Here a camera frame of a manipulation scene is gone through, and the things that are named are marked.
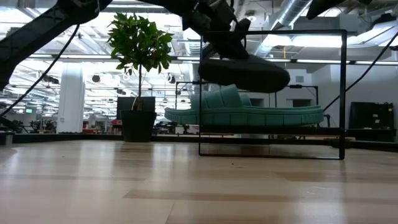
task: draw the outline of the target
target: potted plant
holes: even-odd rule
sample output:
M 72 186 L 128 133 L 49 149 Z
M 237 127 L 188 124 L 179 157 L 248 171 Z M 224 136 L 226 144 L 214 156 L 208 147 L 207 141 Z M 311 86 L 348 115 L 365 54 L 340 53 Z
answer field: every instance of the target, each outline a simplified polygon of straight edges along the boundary
M 172 34 L 156 28 L 155 22 L 141 16 L 127 16 L 122 13 L 115 15 L 110 24 L 109 45 L 113 47 L 112 58 L 118 58 L 120 64 L 116 67 L 128 75 L 138 71 L 138 94 L 131 110 L 122 111 L 123 136 L 125 141 L 148 142 L 152 136 L 152 128 L 156 119 L 154 111 L 143 111 L 141 86 L 143 72 L 153 68 L 160 73 L 162 68 L 168 69 L 172 57 L 169 56 Z

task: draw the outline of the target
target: black cable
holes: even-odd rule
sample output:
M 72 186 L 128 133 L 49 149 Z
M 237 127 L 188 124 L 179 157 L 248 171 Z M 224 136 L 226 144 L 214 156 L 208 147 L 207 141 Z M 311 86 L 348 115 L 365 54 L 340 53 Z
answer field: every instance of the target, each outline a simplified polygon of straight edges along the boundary
M 386 52 L 386 50 L 390 47 L 390 45 L 393 43 L 393 41 L 395 40 L 395 38 L 398 36 L 398 32 L 392 37 L 392 39 L 390 40 L 390 42 L 388 42 L 388 44 L 381 50 L 381 52 L 379 53 L 379 55 L 376 57 L 376 59 L 374 59 L 374 61 L 372 62 L 372 64 L 369 66 L 368 69 L 366 69 L 366 71 L 353 83 L 351 84 L 346 90 L 345 92 L 347 92 L 348 90 L 350 90 L 352 87 L 354 87 L 359 81 L 361 81 L 363 79 L 363 77 L 365 77 L 365 75 L 367 75 L 369 73 L 369 71 L 373 68 L 373 66 L 376 64 L 376 62 L 381 58 L 381 56 L 383 56 L 383 54 Z M 333 103 L 336 102 L 336 100 L 338 100 L 340 98 L 340 95 L 338 95 L 332 102 L 330 102 L 328 104 L 328 106 L 325 107 L 325 109 L 323 109 L 323 112 L 325 112 Z
M 366 19 L 363 18 L 361 15 L 358 14 L 358 16 L 359 16 L 359 18 L 361 18 L 364 22 L 367 22 L 368 24 L 372 24 L 372 22 L 366 21 Z
M 335 125 L 335 127 L 338 127 L 336 122 L 335 122 L 335 119 L 332 116 L 330 116 L 330 119 L 331 119 L 331 122 L 333 122 L 333 124 Z
M 29 132 L 26 130 L 25 126 L 21 126 L 21 127 L 26 131 L 27 134 L 29 134 Z
M 10 112 L 10 110 L 12 110 L 13 107 L 15 107 L 15 105 L 17 105 L 19 102 L 21 102 L 21 100 L 23 100 L 25 98 L 25 96 L 27 96 L 30 91 L 33 90 L 33 88 L 35 88 L 35 86 L 42 81 L 42 79 L 44 78 L 44 76 L 46 76 L 46 74 L 51 70 L 51 68 L 55 65 L 55 62 L 58 61 L 58 59 L 61 57 L 61 55 L 63 54 L 63 52 L 67 49 L 67 47 L 69 46 L 70 42 L 72 42 L 74 36 L 76 35 L 77 31 L 79 30 L 80 25 L 78 24 L 76 26 L 75 31 L 73 31 L 72 36 L 69 38 L 68 42 L 65 44 L 65 46 L 63 46 L 62 50 L 60 51 L 60 53 L 57 55 L 57 57 L 54 59 L 54 61 L 50 64 L 50 66 L 48 67 L 48 69 L 46 69 L 46 71 L 44 71 L 44 73 L 42 74 L 42 76 L 35 82 L 33 83 L 33 85 L 31 87 L 29 87 L 29 89 L 21 96 L 18 98 L 18 100 L 16 100 L 10 107 L 8 107 L 5 111 L 3 111 L 0 114 L 0 117 L 3 117 L 5 114 L 7 114 L 8 112 Z

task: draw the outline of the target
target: teal slide sandal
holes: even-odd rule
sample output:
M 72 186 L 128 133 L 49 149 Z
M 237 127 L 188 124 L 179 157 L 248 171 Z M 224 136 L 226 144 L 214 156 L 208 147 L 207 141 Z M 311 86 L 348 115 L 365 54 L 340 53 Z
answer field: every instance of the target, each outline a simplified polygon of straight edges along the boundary
M 165 117 L 181 124 L 199 124 L 199 95 L 191 97 L 189 110 L 165 109 Z M 202 124 L 233 126 L 303 126 L 323 121 L 320 106 L 261 108 L 252 106 L 235 85 L 202 94 Z

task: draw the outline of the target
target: black equipment rack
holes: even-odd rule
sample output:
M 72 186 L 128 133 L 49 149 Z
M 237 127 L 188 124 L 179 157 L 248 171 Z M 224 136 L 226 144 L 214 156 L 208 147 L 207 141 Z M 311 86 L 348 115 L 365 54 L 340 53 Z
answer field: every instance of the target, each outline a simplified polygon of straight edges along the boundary
M 214 32 L 219 34 L 227 34 L 230 32 Z M 198 154 L 199 156 L 221 156 L 221 157 L 278 157 L 289 159 L 338 159 L 345 158 L 345 104 L 346 104 L 346 64 L 347 64 L 347 30 L 262 30 L 262 31 L 246 31 L 242 32 L 244 35 L 267 35 L 267 34 L 334 34 L 341 36 L 341 62 L 340 62 L 340 123 L 339 128 L 319 128 L 319 127 L 255 127 L 255 126 L 203 126 L 201 125 L 201 98 L 202 98 L 202 80 L 199 78 L 199 138 L 198 138 Z M 203 48 L 203 40 L 200 41 L 200 48 Z M 200 55 L 200 64 L 203 61 L 203 55 Z M 316 136 L 338 136 L 338 156 L 336 157 L 297 157 L 297 156 L 269 156 L 269 155 L 242 155 L 242 154 L 209 154 L 202 153 L 202 143 L 214 142 L 213 138 L 203 138 L 201 135 L 206 133 L 220 133 L 220 134 L 289 134 L 289 135 L 316 135 Z M 268 139 L 269 144 L 285 144 L 288 142 L 273 141 Z M 304 140 L 305 144 L 311 144 L 313 140 Z

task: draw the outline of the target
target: metal stand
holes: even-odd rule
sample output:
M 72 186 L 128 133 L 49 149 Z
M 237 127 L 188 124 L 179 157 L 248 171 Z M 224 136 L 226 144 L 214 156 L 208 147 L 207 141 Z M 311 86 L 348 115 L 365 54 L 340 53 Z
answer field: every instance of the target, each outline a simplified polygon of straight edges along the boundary
M 289 159 L 338 159 L 343 160 L 345 158 L 345 99 L 346 99 L 346 61 L 347 61 L 347 31 L 346 30 L 267 30 L 267 31 L 247 31 L 245 35 L 267 35 L 267 34 L 336 34 L 341 35 L 341 62 L 340 62 L 340 127 L 339 128 L 320 128 L 320 127 L 258 127 L 258 126 L 203 126 L 202 125 L 202 114 L 201 114 L 201 98 L 202 98 L 202 80 L 199 80 L 199 138 L 198 138 L 198 154 L 199 156 L 220 156 L 220 157 L 271 157 L 271 158 L 289 158 Z M 203 56 L 200 55 L 200 63 L 203 62 Z M 314 87 L 317 93 L 317 104 L 318 99 L 318 87 Z M 275 107 L 277 106 L 277 94 L 275 93 Z M 214 138 L 203 138 L 203 133 L 228 133 L 228 134 L 288 134 L 296 136 L 338 136 L 338 156 L 336 157 L 297 157 L 297 156 L 272 156 L 272 155 L 246 155 L 246 154 L 204 154 L 201 151 L 201 144 L 208 142 L 215 142 Z M 257 139 L 242 139 L 245 144 L 257 144 Z M 222 143 L 222 139 L 217 139 L 217 143 Z M 306 144 L 317 145 L 317 140 L 290 140 L 280 141 L 279 139 L 268 139 L 267 144 Z

